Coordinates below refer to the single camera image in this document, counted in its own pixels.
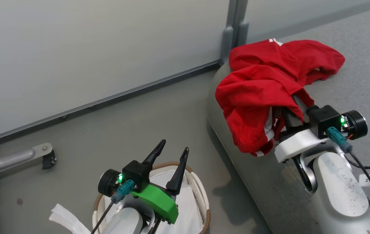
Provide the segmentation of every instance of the gray fabric surface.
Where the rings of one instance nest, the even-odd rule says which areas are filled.
[[[341,113],[357,110],[366,117],[368,135],[352,144],[363,164],[370,165],[370,11],[278,41],[302,39],[317,40],[345,56],[346,62],[338,74],[317,81],[306,90],[319,106],[332,105]],[[217,72],[208,97],[207,111],[213,129],[273,233],[319,233],[310,215],[310,195],[293,164],[278,164],[273,152],[255,158],[234,146],[214,96],[216,86],[229,72],[227,65]]]

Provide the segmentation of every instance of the white partition panel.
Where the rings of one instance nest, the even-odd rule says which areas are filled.
[[[244,18],[249,22],[247,43],[263,40],[260,37],[264,34],[369,2],[370,0],[248,0]]]
[[[0,0],[0,134],[219,59],[228,0]]]

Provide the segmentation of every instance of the green plastic part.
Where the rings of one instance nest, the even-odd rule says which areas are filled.
[[[132,191],[131,194],[138,196],[146,205],[150,206],[163,219],[175,224],[179,211],[175,201],[165,194],[160,188],[147,185],[142,192]]]

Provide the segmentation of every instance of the red clothing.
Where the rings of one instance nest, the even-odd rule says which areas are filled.
[[[314,103],[303,88],[337,73],[345,59],[329,46],[312,40],[276,40],[239,46],[229,63],[233,71],[218,85],[215,98],[224,111],[234,144],[241,152],[262,156],[273,149],[284,126],[280,107],[288,107],[303,121],[292,99],[297,94]]]

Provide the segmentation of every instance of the camera lens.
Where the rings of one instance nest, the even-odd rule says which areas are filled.
[[[367,123],[366,118],[358,111],[349,111],[344,114],[347,117],[347,133],[350,135],[350,140],[355,140],[362,136],[367,135]]]
[[[107,197],[111,197],[118,188],[118,178],[120,174],[120,172],[113,169],[108,169],[104,172],[98,182],[98,192]]]

